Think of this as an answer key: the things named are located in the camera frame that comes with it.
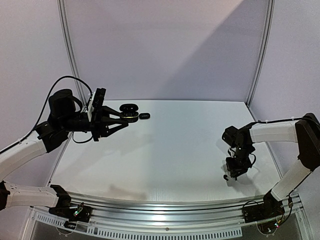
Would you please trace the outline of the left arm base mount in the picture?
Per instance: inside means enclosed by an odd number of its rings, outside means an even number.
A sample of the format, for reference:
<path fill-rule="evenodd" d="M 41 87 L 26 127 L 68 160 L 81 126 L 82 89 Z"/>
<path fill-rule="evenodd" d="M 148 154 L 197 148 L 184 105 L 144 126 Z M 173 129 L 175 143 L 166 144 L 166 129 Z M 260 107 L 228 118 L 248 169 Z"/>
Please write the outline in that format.
<path fill-rule="evenodd" d="M 80 204 L 71 204 L 70 199 L 58 200 L 55 207 L 50 207 L 48 212 L 52 215 L 68 219 L 70 222 L 88 223 L 92 215 L 93 208 Z"/>

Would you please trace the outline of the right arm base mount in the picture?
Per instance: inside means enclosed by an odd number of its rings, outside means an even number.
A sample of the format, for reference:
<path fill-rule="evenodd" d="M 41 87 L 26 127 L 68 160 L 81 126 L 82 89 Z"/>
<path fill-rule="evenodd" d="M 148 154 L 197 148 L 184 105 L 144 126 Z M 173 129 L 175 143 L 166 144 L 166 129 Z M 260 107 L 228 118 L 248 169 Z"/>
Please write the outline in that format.
<path fill-rule="evenodd" d="M 281 201 L 266 198 L 262 203 L 254 200 L 246 202 L 242 206 L 241 212 L 245 223 L 252 223 L 283 216 L 285 209 Z"/>

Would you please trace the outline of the black oval charging case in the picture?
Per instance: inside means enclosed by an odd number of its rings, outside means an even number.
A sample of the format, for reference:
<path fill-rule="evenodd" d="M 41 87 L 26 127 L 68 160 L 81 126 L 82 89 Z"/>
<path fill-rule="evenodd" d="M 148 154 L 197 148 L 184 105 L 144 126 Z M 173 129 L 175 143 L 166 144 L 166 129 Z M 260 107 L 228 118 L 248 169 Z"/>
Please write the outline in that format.
<path fill-rule="evenodd" d="M 140 120 L 148 120 L 151 117 L 151 115 L 146 112 L 146 113 L 140 113 L 138 117 Z"/>

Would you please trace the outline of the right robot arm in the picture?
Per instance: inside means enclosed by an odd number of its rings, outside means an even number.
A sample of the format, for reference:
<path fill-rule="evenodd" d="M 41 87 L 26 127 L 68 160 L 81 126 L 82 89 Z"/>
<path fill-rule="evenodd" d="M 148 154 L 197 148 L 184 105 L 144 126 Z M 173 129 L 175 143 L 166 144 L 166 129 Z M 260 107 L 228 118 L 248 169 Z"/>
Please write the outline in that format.
<path fill-rule="evenodd" d="M 298 118 L 251 122 L 241 128 L 232 125 L 224 130 L 221 138 L 229 146 L 226 176 L 234 180 L 253 167 L 255 162 L 250 160 L 250 155 L 255 151 L 254 144 L 292 142 L 298 145 L 296 162 L 265 194 L 265 202 L 258 208 L 262 218 L 274 214 L 278 203 L 320 166 L 320 123 L 313 113 Z"/>

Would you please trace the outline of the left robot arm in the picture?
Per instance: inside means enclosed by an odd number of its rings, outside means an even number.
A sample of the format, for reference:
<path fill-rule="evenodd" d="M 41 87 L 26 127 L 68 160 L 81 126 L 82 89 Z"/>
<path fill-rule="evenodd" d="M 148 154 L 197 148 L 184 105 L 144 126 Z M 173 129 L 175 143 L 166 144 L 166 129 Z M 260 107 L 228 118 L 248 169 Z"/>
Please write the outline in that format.
<path fill-rule="evenodd" d="M 43 206 L 55 208 L 63 217 L 74 213 L 69 194 L 59 185 L 33 187 L 5 181 L 14 170 L 30 160 L 50 153 L 68 139 L 70 132 L 90 132 L 97 142 L 127 127 L 138 107 L 123 104 L 116 111 L 103 104 L 106 89 L 97 88 L 89 100 L 87 111 L 76 110 L 83 104 L 70 89 L 62 89 L 49 97 L 48 120 L 35 126 L 31 134 L 8 150 L 0 152 L 0 208 Z"/>

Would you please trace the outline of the black glossy charging case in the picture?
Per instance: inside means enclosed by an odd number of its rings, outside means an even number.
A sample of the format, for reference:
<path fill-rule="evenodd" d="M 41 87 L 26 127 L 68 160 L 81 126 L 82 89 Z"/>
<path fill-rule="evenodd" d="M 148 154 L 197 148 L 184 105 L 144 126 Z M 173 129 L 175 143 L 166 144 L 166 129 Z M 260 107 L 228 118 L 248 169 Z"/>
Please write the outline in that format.
<path fill-rule="evenodd" d="M 133 103 L 122 104 L 119 107 L 119 117 L 129 123 L 135 123 L 139 120 L 139 107 Z"/>

